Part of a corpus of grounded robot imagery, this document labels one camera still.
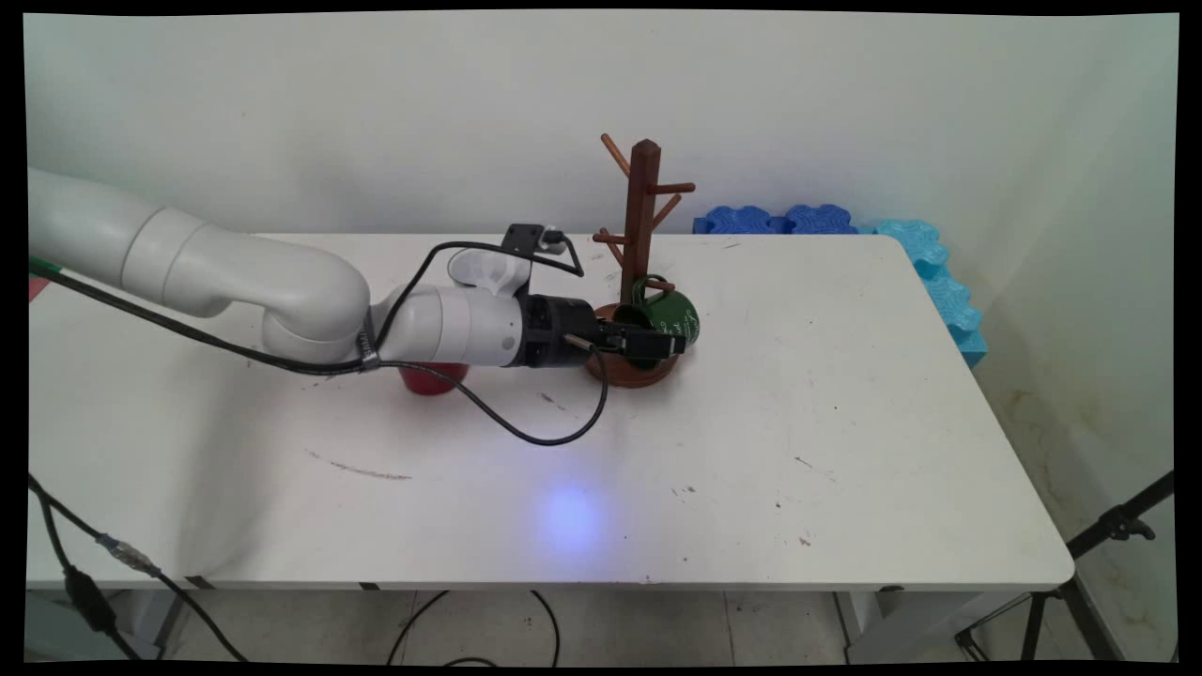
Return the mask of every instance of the robotic arm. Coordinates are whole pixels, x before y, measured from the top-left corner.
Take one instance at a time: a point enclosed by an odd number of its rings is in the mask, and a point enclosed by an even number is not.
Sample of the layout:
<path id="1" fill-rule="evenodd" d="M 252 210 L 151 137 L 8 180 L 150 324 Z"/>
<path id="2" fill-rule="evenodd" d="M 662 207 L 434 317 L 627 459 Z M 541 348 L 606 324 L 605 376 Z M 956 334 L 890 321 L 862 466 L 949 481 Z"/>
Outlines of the robotic arm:
<path id="1" fill-rule="evenodd" d="M 513 225 L 501 248 L 561 254 L 564 233 Z M 403 287 L 370 306 L 363 275 L 345 260 L 231 232 L 117 189 L 29 168 L 29 253 L 135 296 L 208 318 L 232 301 L 263 308 L 263 345 L 278 356 L 337 363 L 359 356 L 375 327 L 386 361 L 477 366 L 577 366 L 588 344 L 631 358 L 684 352 L 680 336 L 599 320 L 584 301 L 530 295 L 531 262 L 464 249 L 447 271 L 456 286 Z M 575 251 L 577 274 L 583 274 Z"/>

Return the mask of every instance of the black cable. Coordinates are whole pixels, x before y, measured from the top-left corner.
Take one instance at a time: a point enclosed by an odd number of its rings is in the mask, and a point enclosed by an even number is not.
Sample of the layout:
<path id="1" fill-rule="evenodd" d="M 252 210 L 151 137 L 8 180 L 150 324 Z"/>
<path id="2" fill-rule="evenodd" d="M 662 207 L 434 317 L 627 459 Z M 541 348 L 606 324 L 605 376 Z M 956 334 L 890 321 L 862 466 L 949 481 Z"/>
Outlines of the black cable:
<path id="1" fill-rule="evenodd" d="M 114 644 L 117 644 L 117 647 L 123 653 L 125 653 L 126 659 L 142 659 L 142 656 L 135 652 L 133 648 L 131 648 L 130 645 L 125 642 L 125 639 L 121 636 L 120 631 L 105 631 L 105 635 L 112 639 Z"/>
<path id="2" fill-rule="evenodd" d="M 445 373 L 440 373 L 438 370 L 434 370 L 433 368 L 413 362 L 389 361 L 389 362 L 380 362 L 380 366 L 389 368 L 409 368 L 412 370 L 421 370 L 422 373 L 428 373 L 430 375 L 440 378 L 446 383 L 454 385 L 457 390 L 459 390 L 460 392 L 463 392 L 465 397 L 471 399 L 471 403 L 476 404 L 476 407 L 478 407 L 480 410 L 484 411 L 484 415 L 496 421 L 496 423 L 504 427 L 510 434 L 513 434 L 518 439 L 522 439 L 523 441 L 528 441 L 530 444 L 537 444 L 540 446 L 558 446 L 560 444 L 567 444 L 575 441 L 581 437 L 583 437 L 584 434 L 587 434 L 589 429 L 593 429 L 593 426 L 596 425 L 596 421 L 601 417 L 601 413 L 605 410 L 605 401 L 606 397 L 608 397 L 609 395 L 609 374 L 606 372 L 605 360 L 601 358 L 601 352 L 597 351 L 595 346 L 589 348 L 589 351 L 593 352 L 593 356 L 597 360 L 597 366 L 601 369 L 601 396 L 597 397 L 597 408 L 593 410 L 593 416 L 589 417 L 588 422 L 581 426 L 579 429 L 572 432 L 567 437 L 560 437 L 559 439 L 540 439 L 537 437 L 531 437 L 525 432 L 522 432 L 517 427 L 513 427 L 513 425 L 510 421 L 501 417 L 499 413 L 494 411 L 492 407 L 486 404 L 480 397 L 476 396 L 475 392 L 469 390 L 463 383 L 459 383 L 458 380 L 451 378 Z"/>
<path id="3" fill-rule="evenodd" d="M 413 613 L 412 617 L 410 617 L 409 619 L 405 621 L 405 625 L 401 627 L 400 634 L 397 635 L 397 641 L 392 644 L 392 652 L 388 653 L 388 659 L 383 663 L 385 666 L 391 666 L 392 665 L 392 660 L 397 656 L 397 648 L 400 647 L 400 641 L 403 641 L 405 639 L 405 635 L 409 634 L 409 629 L 413 625 L 415 622 L 417 622 L 417 618 L 421 617 L 422 613 L 426 612 L 427 609 L 429 609 L 432 605 L 434 605 L 435 601 L 438 601 L 442 597 L 447 595 L 447 592 L 450 592 L 450 589 L 444 589 L 444 591 L 439 592 L 438 594 L 435 594 L 434 598 L 430 599 L 430 600 L 428 600 L 428 601 L 426 601 L 422 605 L 422 607 L 418 609 L 418 611 Z M 555 619 L 555 613 L 554 613 L 554 611 L 551 610 L 551 604 L 547 603 L 547 599 L 542 598 L 542 594 L 540 594 L 538 592 L 536 592 L 534 589 L 530 589 L 530 593 L 534 594 L 534 598 L 538 599 L 538 603 L 542 604 L 543 610 L 547 611 L 547 617 L 551 618 L 551 627 L 552 627 L 552 629 L 555 630 L 555 653 L 551 658 L 551 665 L 552 665 L 552 668 L 559 666 L 559 622 Z M 484 659 L 482 657 L 460 657 L 458 659 L 452 659 L 451 662 L 444 664 L 442 666 L 454 666 L 457 664 L 465 664 L 465 663 L 469 663 L 469 662 L 477 662 L 480 664 L 486 664 L 488 666 L 496 666 L 495 663 L 493 663 L 492 660 Z"/>
<path id="4" fill-rule="evenodd" d="M 538 599 L 542 607 L 547 610 L 547 617 L 551 618 L 551 627 L 555 630 L 555 654 L 551 658 L 551 668 L 554 669 L 559 666 L 559 622 L 555 621 L 555 613 L 552 612 L 551 604 L 547 603 L 547 599 L 542 598 L 542 594 L 534 589 L 530 589 L 530 593 L 534 594 L 534 598 Z"/>
<path id="5" fill-rule="evenodd" d="M 32 474 L 29 475 L 29 486 L 34 491 L 34 493 L 37 494 L 38 498 L 44 499 L 47 503 L 49 503 L 52 508 L 58 510 L 58 512 L 61 514 L 64 517 L 66 517 L 67 521 L 73 523 L 76 528 L 87 533 L 88 536 L 91 538 L 93 540 L 100 538 L 100 530 L 96 530 L 91 526 L 88 526 L 88 523 L 84 522 L 84 520 L 76 516 L 73 511 L 69 510 L 54 496 L 47 493 L 46 490 L 42 488 L 42 485 L 37 482 L 37 479 L 34 479 Z"/>
<path id="6" fill-rule="evenodd" d="M 567 248 L 572 253 L 572 261 L 576 263 L 575 268 L 569 267 L 569 266 L 566 266 L 566 265 L 564 265 L 564 263 L 561 263 L 559 261 L 551 261 L 551 260 L 546 260 L 546 259 L 540 257 L 540 256 L 519 255 L 516 251 L 507 251 L 505 249 L 501 249 L 500 247 L 494 247 L 493 244 L 480 244 L 477 242 L 447 242 L 446 244 L 439 244 L 433 250 L 430 250 L 430 254 L 426 257 L 426 262 L 422 263 L 422 268 L 418 269 L 418 273 L 416 275 L 413 275 L 412 280 L 410 280 L 409 285 L 405 287 L 405 291 L 401 292 L 400 297 L 397 298 L 397 302 L 393 303 L 392 309 L 388 313 L 388 319 L 385 320 L 385 327 L 383 327 L 383 330 L 380 333 L 380 339 L 382 339 L 387 334 L 387 328 L 392 324 L 392 318 L 395 315 L 397 310 L 400 308 L 400 302 L 404 301 L 405 295 L 409 293 L 409 291 L 417 284 L 417 280 L 421 278 L 422 273 L 429 266 L 430 260 L 433 260 L 434 254 L 436 254 L 441 249 L 444 249 L 444 248 L 451 248 L 451 247 L 459 247 L 459 248 L 469 248 L 469 249 L 484 249 L 484 250 L 489 250 L 489 251 L 492 251 L 492 250 L 499 250 L 500 253 L 512 254 L 512 255 L 516 255 L 518 257 L 528 257 L 528 259 L 531 259 L 531 260 L 536 260 L 536 261 L 538 261 L 538 262 L 541 262 L 543 265 L 548 265 L 548 266 L 552 266 L 552 267 L 558 267 L 558 268 L 561 268 L 561 269 L 567 269 L 569 272 L 577 273 L 577 271 L 578 271 L 578 274 L 583 275 L 584 272 L 579 267 L 579 261 L 578 261 L 578 259 L 576 256 L 576 249 L 572 247 L 571 239 L 567 239 L 565 237 L 564 242 L 567 243 Z M 89 284 L 79 281 L 78 279 L 67 277 L 67 275 L 61 274 L 59 272 L 55 272 L 55 271 L 53 271 L 50 268 L 46 268 L 46 267 L 42 267 L 42 266 L 37 265 L 37 263 L 34 263 L 32 261 L 30 261 L 30 263 L 29 263 L 29 271 L 31 273 L 34 273 L 34 274 L 40 274 L 40 275 L 49 279 L 50 281 L 54 281 L 56 284 L 61 284 L 63 286 L 66 286 L 67 289 L 71 289 L 72 291 L 76 291 L 78 293 L 83 293 L 84 296 L 88 296 L 89 298 L 93 298 L 95 301 L 100 301 L 101 303 L 105 303 L 106 306 L 111 306 L 111 307 L 114 307 L 117 309 L 125 310 L 125 312 L 127 312 L 127 313 L 130 313 L 130 314 L 132 314 L 135 316 L 145 319 L 147 321 L 150 321 L 151 324 L 154 324 L 156 326 L 161 326 L 162 328 L 166 328 L 168 331 L 172 331 L 174 333 L 184 336 L 185 338 L 191 338 L 191 339 L 197 340 L 200 343 L 204 343 L 206 345 L 212 345 L 214 348 L 220 348 L 222 350 L 228 350 L 228 351 L 234 352 L 237 355 L 242 355 L 244 357 L 255 360 L 257 362 L 266 363 L 268 366 L 274 366 L 274 367 L 279 367 L 279 368 L 282 368 L 282 369 L 286 369 L 286 370 L 291 370 L 293 373 L 304 373 L 304 374 L 309 374 L 309 375 L 340 375 L 340 374 L 347 374 L 347 373 L 359 373 L 362 370 L 362 367 L 363 367 L 363 360 L 356 360 L 356 361 L 341 362 L 341 363 L 334 363 L 334 364 L 316 364 L 316 363 L 307 363 L 307 362 L 299 362 L 299 361 L 296 361 L 296 360 L 288 360 L 288 358 L 284 358 L 284 357 L 278 357 L 275 355 L 268 355 L 266 352 L 260 352 L 258 350 L 252 350 L 250 348 L 243 348 L 242 345 L 234 345 L 233 343 L 227 343 L 227 342 L 218 338 L 216 336 L 213 336 L 212 333 L 206 333 L 204 331 L 201 331 L 198 328 L 189 326 L 189 325 L 186 325 L 186 324 L 184 324 L 182 321 L 177 321 L 177 320 L 173 320 L 171 318 L 163 316 L 163 315 L 161 315 L 161 314 L 159 314 L 159 313 L 156 313 L 154 310 L 149 310 L 147 308 L 143 308 L 142 306 L 131 303 L 129 301 L 125 301 L 124 298 L 119 298 L 119 297 L 117 297 L 117 296 L 114 296 L 112 293 L 108 293 L 106 291 L 96 289 L 95 286 L 91 286 Z M 560 437 L 558 439 L 540 439 L 537 437 L 531 437 L 530 434 L 526 434 L 525 432 L 522 432 L 520 429 L 518 429 L 517 427 L 514 427 L 512 423 L 510 423 L 510 421 L 507 421 L 504 417 L 501 417 L 500 414 L 498 414 L 496 411 L 494 411 L 488 404 L 486 404 L 480 397 L 477 397 L 475 392 L 472 392 L 471 390 L 469 390 L 468 386 L 465 386 L 464 384 L 459 383 L 458 380 L 454 380 L 453 378 L 450 378 L 448 375 L 446 375 L 444 373 L 439 373 L 438 370 L 430 369 L 430 368 L 428 368 L 426 366 L 422 366 L 422 364 L 415 363 L 415 362 L 387 361 L 387 362 L 381 362 L 380 366 L 381 367 L 409 368 L 409 369 L 413 369 L 413 370 L 421 370 L 423 373 L 429 373 L 430 375 L 434 375 L 436 378 L 446 380 L 446 381 L 451 383 L 452 385 L 454 385 L 454 387 L 457 390 L 459 390 L 460 392 L 463 392 L 469 399 L 471 399 L 471 402 L 474 404 L 476 404 L 480 408 L 480 410 L 484 411 L 484 414 L 487 414 L 489 417 L 492 417 L 494 421 L 496 421 L 498 425 L 500 425 L 501 427 L 504 427 L 508 433 L 513 434 L 514 437 L 522 439 L 523 441 L 528 441 L 530 444 L 536 444 L 536 445 L 540 445 L 540 446 L 558 446 L 560 444 L 567 444 L 570 441 L 575 441 L 576 439 L 579 439 L 585 433 L 588 433 L 588 431 L 591 429 L 593 426 L 596 423 L 596 421 L 601 417 L 601 413 L 605 410 L 606 398 L 607 398 L 608 392 L 609 392 L 609 375 L 606 372 L 605 360 L 601 358 L 599 351 L 595 348 L 591 348 L 590 351 L 597 358 L 597 363 L 600 364 L 600 370 L 601 370 L 601 396 L 597 399 L 597 408 L 596 408 L 595 411 L 593 411 L 593 417 L 590 417 L 588 420 L 588 422 L 584 423 L 584 426 L 582 426 L 579 429 L 577 429 L 572 434 L 569 434 L 566 437 Z M 81 528 L 84 527 L 83 522 L 76 520 L 73 517 L 73 515 L 70 515 L 70 512 L 64 512 L 64 516 L 67 516 L 67 518 L 71 518 L 72 522 L 76 526 L 79 526 Z"/>
<path id="7" fill-rule="evenodd" d="M 69 569 L 73 568 L 71 562 L 67 559 L 67 552 L 63 548 L 63 540 L 59 539 L 59 528 L 54 524 L 54 514 L 50 512 L 50 503 L 46 499 L 46 492 L 41 490 L 41 486 L 36 488 L 37 481 L 34 475 L 29 475 L 29 486 L 37 497 L 37 503 L 42 505 L 42 521 L 46 522 L 46 534 L 50 538 L 50 546 L 54 547 L 54 558 L 59 559 L 59 565 L 63 571 L 66 573 Z"/>
<path id="8" fill-rule="evenodd" d="M 106 535 L 89 526 L 84 520 L 79 518 L 75 515 L 75 512 L 67 509 L 66 505 L 55 499 L 54 496 L 49 494 L 37 479 L 34 479 L 32 473 L 29 473 L 29 490 L 37 496 L 37 500 L 42 505 L 42 517 L 46 520 L 46 532 L 50 536 L 50 545 L 54 547 L 54 555 L 58 557 L 59 563 L 63 565 L 64 573 L 67 576 L 66 586 L 67 594 L 71 597 L 71 603 L 75 604 L 75 606 L 79 610 L 79 613 L 84 616 L 84 619 L 88 621 L 88 624 L 93 628 L 93 630 L 103 631 L 113 639 L 113 642 L 118 645 L 117 647 L 121 648 L 121 652 L 124 652 L 126 657 L 130 657 L 130 659 L 142 659 L 117 633 L 117 616 L 113 612 L 112 606 L 108 604 L 108 599 L 105 598 L 105 594 L 96 587 L 91 577 L 88 577 L 88 575 L 79 571 L 77 568 L 71 565 L 70 561 L 67 561 L 66 552 L 63 550 L 63 542 L 59 540 L 59 530 L 54 524 L 54 514 L 50 512 L 50 508 L 54 508 L 54 510 L 65 516 L 69 521 L 71 521 L 71 523 L 78 526 L 81 530 L 87 533 L 94 540 L 100 541 L 101 538 L 106 538 Z M 225 647 L 234 659 L 238 662 L 248 662 L 246 658 L 230 644 L 230 641 L 225 638 L 225 634 L 221 633 L 221 629 L 219 629 L 216 623 L 213 622 L 213 618 L 204 612 L 204 609 L 202 609 L 200 604 L 197 604 L 196 600 L 188 594 L 188 592 L 180 589 L 178 585 L 172 582 L 171 579 L 161 571 L 151 574 L 151 576 L 166 585 L 168 589 L 174 592 L 175 595 L 191 606 L 191 609 L 201 616 L 201 619 L 208 624 L 213 635 L 216 636 L 221 646 Z"/>
<path id="9" fill-rule="evenodd" d="M 213 618 L 209 617 L 209 613 L 204 612 L 204 609 L 201 607 L 201 604 L 196 603 L 196 599 L 194 599 L 191 594 L 182 589 L 179 585 L 175 585 L 174 582 L 171 581 L 171 577 L 167 577 L 161 573 L 159 575 L 155 575 L 155 579 L 166 585 L 167 588 L 171 589 L 172 592 L 175 592 L 175 595 L 179 597 L 180 600 L 183 600 L 185 604 L 188 604 L 188 606 L 191 607 L 197 616 L 200 616 L 201 621 L 209 627 L 209 630 L 213 631 L 213 635 L 216 636 L 218 642 L 221 644 L 221 647 L 224 647 L 226 652 L 228 652 L 238 662 L 249 662 L 240 652 L 238 652 L 238 648 L 233 647 L 233 645 L 230 644 L 230 640 L 225 638 L 225 634 L 221 633 L 221 629 L 218 629 L 216 623 L 213 622 Z"/>
<path id="10" fill-rule="evenodd" d="M 426 604 L 422 605 L 422 607 L 418 609 L 418 611 L 415 612 L 412 617 L 410 617 L 407 621 L 405 621 L 405 625 L 401 627 L 400 634 L 397 635 L 397 641 L 394 644 L 392 644 L 392 651 L 388 653 L 388 659 L 383 663 L 385 666 L 392 666 L 392 659 L 394 657 L 397 657 L 397 648 L 400 647 L 400 641 L 403 641 L 405 639 L 405 634 L 409 634 L 409 628 L 413 625 L 413 622 L 416 622 L 417 618 L 421 617 L 423 612 L 426 612 L 426 609 L 428 609 L 432 605 L 434 605 L 434 601 L 436 601 L 436 600 L 441 599 L 442 597 L 447 595 L 448 591 L 450 589 L 444 589 L 444 591 L 439 592 L 433 599 L 426 601 Z"/>
<path id="11" fill-rule="evenodd" d="M 468 664 L 469 662 L 478 662 L 484 666 L 496 666 L 495 662 L 487 660 L 482 657 L 460 657 L 459 659 L 452 659 L 451 662 L 444 664 L 442 666 L 457 666 L 459 664 Z"/>
<path id="12" fill-rule="evenodd" d="M 66 286 L 67 289 L 77 293 L 83 293 L 84 296 L 88 296 L 89 298 L 93 298 L 95 301 L 100 301 L 106 306 L 111 306 L 119 310 L 127 312 L 133 316 L 144 319 L 150 324 L 161 326 L 167 331 L 179 333 L 185 338 L 191 338 L 192 340 L 204 343 L 206 345 L 213 345 L 214 348 L 228 350 L 237 355 L 242 355 L 246 358 L 251 358 L 269 366 L 279 367 L 285 370 L 291 370 L 294 373 L 304 373 L 308 375 L 343 375 L 347 373 L 358 373 L 359 370 L 362 370 L 363 367 L 363 360 L 319 364 L 319 363 L 308 363 L 296 360 L 288 360 L 284 357 L 278 357 L 275 355 L 268 355 L 266 352 L 260 352 L 258 350 L 252 350 L 250 348 L 243 348 L 242 345 L 234 345 L 233 343 L 227 343 L 218 338 L 216 336 L 213 336 L 212 333 L 206 333 L 200 328 L 189 326 L 182 321 L 177 321 L 168 316 L 163 316 L 154 310 L 149 310 L 147 308 L 143 308 L 142 306 L 131 303 L 124 298 L 119 298 L 112 293 L 108 293 L 107 291 L 101 291 L 100 289 L 96 289 L 90 284 L 85 284 L 72 277 L 67 277 L 61 272 L 42 267 L 37 263 L 34 263 L 32 261 L 30 261 L 29 263 L 29 272 L 44 277 L 46 279 L 49 279 L 55 284 L 61 284 L 63 286 Z"/>
<path id="13" fill-rule="evenodd" d="M 434 261 L 434 256 L 436 256 L 439 251 L 444 251 L 446 249 L 480 249 L 483 251 L 495 251 L 498 254 L 506 254 L 517 259 L 524 259 L 536 263 L 542 263 L 545 266 L 551 266 L 558 269 L 563 269 L 575 274 L 576 277 L 584 277 L 584 269 L 581 267 L 581 260 L 576 257 L 576 247 L 572 245 L 572 241 L 569 239 L 567 237 L 564 237 L 561 242 L 565 242 L 567 244 L 567 250 L 569 253 L 572 254 L 571 266 L 561 263 L 555 260 L 547 259 L 545 256 L 536 256 L 534 254 L 526 254 L 524 251 L 511 251 L 510 249 L 498 247 L 496 244 L 484 244 L 483 242 L 444 242 L 441 244 L 436 244 L 433 249 L 430 249 L 429 254 L 426 254 L 426 260 L 422 261 L 422 266 L 417 268 L 417 273 L 413 274 L 412 279 L 409 280 L 409 284 L 405 285 L 405 290 L 400 292 L 400 296 L 397 296 L 395 301 L 393 301 L 392 308 L 388 309 L 388 314 L 383 319 L 383 326 L 380 327 L 380 333 L 376 334 L 375 344 L 376 345 L 383 344 L 383 339 L 388 337 L 388 331 L 392 330 L 392 321 L 393 319 L 395 319 L 397 312 L 400 310 L 401 303 L 404 303 L 405 298 L 409 297 L 409 293 L 410 291 L 413 290 L 413 286 L 417 286 L 417 281 L 422 278 L 423 274 L 426 274 L 426 268 L 430 267 L 430 262 Z"/>

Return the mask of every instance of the tripod leg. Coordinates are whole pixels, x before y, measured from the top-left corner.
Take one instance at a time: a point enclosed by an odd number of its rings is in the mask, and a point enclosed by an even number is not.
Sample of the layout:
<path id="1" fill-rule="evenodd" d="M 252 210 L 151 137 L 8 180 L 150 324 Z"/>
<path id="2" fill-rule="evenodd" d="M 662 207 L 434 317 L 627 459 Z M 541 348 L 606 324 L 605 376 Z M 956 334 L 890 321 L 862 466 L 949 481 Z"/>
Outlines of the tripod leg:
<path id="1" fill-rule="evenodd" d="M 1035 659 L 1035 648 L 1040 644 L 1040 628 L 1043 625 L 1043 604 L 1048 600 L 1047 594 L 1031 594 L 1031 613 L 1027 616 L 1027 635 L 1023 636 L 1023 657 L 1020 659 Z"/>

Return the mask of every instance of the black connector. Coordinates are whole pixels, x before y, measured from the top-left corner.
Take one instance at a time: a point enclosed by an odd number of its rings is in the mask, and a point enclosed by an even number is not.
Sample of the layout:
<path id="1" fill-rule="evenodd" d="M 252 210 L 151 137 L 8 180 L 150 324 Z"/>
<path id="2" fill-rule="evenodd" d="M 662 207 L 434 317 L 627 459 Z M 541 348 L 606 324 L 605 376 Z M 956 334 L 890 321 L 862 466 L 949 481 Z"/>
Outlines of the black connector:
<path id="1" fill-rule="evenodd" d="M 115 633 L 117 613 L 113 612 L 113 606 L 108 605 L 108 599 L 105 598 L 105 593 L 100 591 L 96 582 L 73 565 L 63 573 L 66 575 L 67 597 L 88 622 L 88 627 L 91 627 L 93 631 Z"/>

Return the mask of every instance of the green mug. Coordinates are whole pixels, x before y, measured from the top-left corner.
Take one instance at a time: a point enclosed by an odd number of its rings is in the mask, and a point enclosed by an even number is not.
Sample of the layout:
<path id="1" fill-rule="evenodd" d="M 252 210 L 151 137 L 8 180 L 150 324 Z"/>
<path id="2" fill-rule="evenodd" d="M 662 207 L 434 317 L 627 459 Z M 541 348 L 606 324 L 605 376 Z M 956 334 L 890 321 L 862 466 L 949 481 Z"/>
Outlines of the green mug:
<path id="1" fill-rule="evenodd" d="M 679 291 L 661 291 L 657 296 L 647 298 L 647 280 L 649 279 L 667 281 L 657 274 L 648 274 L 635 280 L 631 289 L 633 306 L 643 310 L 643 314 L 651 320 L 651 328 L 684 336 L 686 345 L 696 343 L 697 336 L 701 333 L 697 308 L 692 307 L 689 298 Z"/>

